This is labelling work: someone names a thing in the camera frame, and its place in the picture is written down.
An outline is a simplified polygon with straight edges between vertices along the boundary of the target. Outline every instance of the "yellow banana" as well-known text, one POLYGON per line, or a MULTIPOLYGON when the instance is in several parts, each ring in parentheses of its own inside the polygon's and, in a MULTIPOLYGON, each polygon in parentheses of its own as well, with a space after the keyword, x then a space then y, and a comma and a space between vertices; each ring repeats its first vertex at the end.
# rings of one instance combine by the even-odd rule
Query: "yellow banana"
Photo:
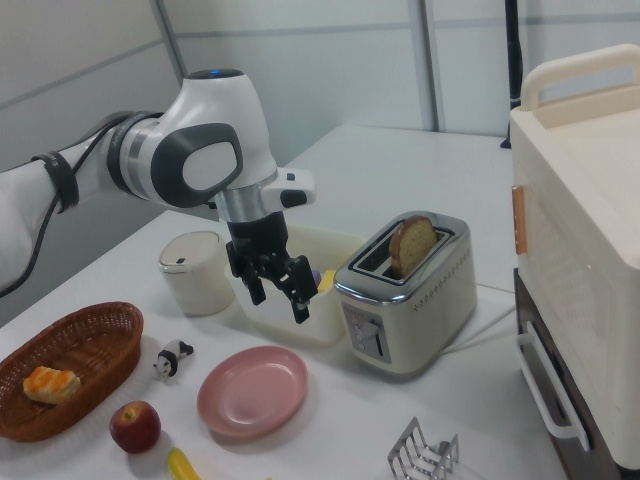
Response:
POLYGON ((189 459, 179 448, 172 448, 169 452, 167 467, 173 480, 200 480, 189 459))

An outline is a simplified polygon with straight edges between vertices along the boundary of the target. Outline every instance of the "small toy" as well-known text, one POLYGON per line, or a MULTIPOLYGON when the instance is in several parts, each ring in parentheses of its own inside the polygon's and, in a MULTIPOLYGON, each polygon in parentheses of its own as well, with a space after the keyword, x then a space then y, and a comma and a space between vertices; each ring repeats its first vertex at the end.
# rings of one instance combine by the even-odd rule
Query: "small toy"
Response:
POLYGON ((171 340, 158 354, 158 363, 154 363, 153 366, 160 374, 162 381, 166 382, 178 371, 178 360, 192 353, 191 345, 187 345, 182 340, 171 340))

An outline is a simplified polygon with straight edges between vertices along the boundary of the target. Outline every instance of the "white wall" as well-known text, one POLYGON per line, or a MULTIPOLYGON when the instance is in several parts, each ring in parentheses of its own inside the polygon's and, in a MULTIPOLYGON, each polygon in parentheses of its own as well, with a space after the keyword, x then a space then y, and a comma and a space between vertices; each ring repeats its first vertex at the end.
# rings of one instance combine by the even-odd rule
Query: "white wall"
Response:
POLYGON ((431 130, 418 0, 167 0, 187 71, 236 68, 286 164, 339 124, 431 130))
MULTIPOLYGON (((443 131, 504 136, 509 82, 504 1, 425 0, 432 13, 443 131)), ((640 2, 518 2, 525 75, 543 62, 620 43, 640 44, 640 2)), ((559 85, 545 98, 624 81, 607 72, 559 85)))
MULTIPOLYGON (((112 112, 164 111, 179 90, 148 0, 0 2, 0 65, 0 171, 112 112)), ((31 278, 0 299, 0 325, 161 211, 113 195, 54 215, 31 278)))

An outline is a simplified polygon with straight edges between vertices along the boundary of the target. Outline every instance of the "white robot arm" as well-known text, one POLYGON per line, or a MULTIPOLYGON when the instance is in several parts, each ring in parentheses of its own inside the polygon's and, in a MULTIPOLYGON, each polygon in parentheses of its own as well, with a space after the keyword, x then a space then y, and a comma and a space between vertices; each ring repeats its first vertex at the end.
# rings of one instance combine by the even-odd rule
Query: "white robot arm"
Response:
POLYGON ((298 323, 308 317, 315 281, 306 257, 286 251, 282 212, 315 200, 313 177, 277 167, 258 95, 242 72, 194 73, 164 114, 115 114, 76 145, 1 173, 0 296, 28 276, 56 205, 64 210, 115 187, 171 207, 215 203, 232 238, 231 270, 254 304, 265 298, 266 278, 290 299, 298 323))

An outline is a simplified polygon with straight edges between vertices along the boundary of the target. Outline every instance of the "black metal pole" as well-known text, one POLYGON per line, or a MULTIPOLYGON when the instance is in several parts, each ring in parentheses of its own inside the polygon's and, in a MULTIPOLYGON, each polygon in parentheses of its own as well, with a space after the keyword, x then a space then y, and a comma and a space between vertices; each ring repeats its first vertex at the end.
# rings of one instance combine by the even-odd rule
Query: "black metal pole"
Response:
MULTIPOLYGON (((507 22, 507 60, 509 65, 509 103, 511 110, 520 106, 522 87, 522 49, 518 32, 518 0, 505 0, 507 22)), ((502 148, 511 148, 511 128, 507 127, 507 138, 500 144, 502 148)))

